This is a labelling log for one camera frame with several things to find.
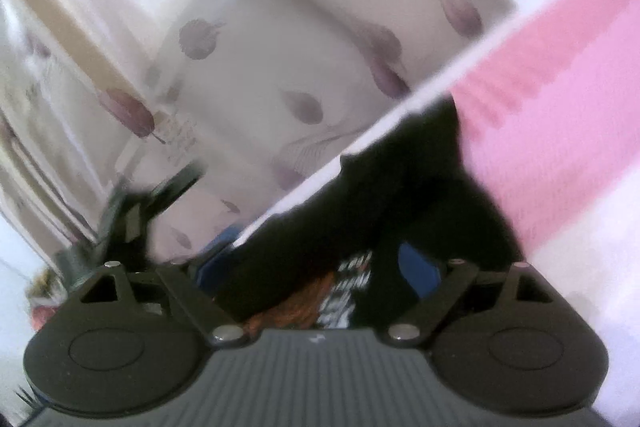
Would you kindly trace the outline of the black printed t-shirt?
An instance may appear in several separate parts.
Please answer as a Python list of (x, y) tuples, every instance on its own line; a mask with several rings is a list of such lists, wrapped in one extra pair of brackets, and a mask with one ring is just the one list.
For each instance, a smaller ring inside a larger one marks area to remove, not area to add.
[(251, 335), (326, 325), (322, 303), (342, 265), (364, 259), (367, 283), (347, 323), (382, 329), (418, 302), (402, 246), (442, 267), (452, 258), (498, 271), (522, 259), (508, 221), (463, 166), (451, 98), (403, 119), (340, 174), (239, 246), (213, 249), (195, 282)]

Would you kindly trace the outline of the beige leaf print curtain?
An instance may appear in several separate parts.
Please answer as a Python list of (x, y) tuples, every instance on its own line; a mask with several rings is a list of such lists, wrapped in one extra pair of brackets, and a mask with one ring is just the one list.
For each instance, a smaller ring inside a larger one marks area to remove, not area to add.
[(1, 0), (1, 210), (43, 258), (118, 181), (192, 160), (156, 222), (193, 256), (253, 221), (511, 11), (511, 0)]

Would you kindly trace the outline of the pink white checked bedsheet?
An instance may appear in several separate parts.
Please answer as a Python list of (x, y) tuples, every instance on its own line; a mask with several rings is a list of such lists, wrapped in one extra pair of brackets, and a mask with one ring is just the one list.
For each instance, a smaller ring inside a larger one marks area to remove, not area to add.
[(639, 421), (639, 0), (514, 0), (442, 80), (465, 164), (600, 333), (597, 410)]

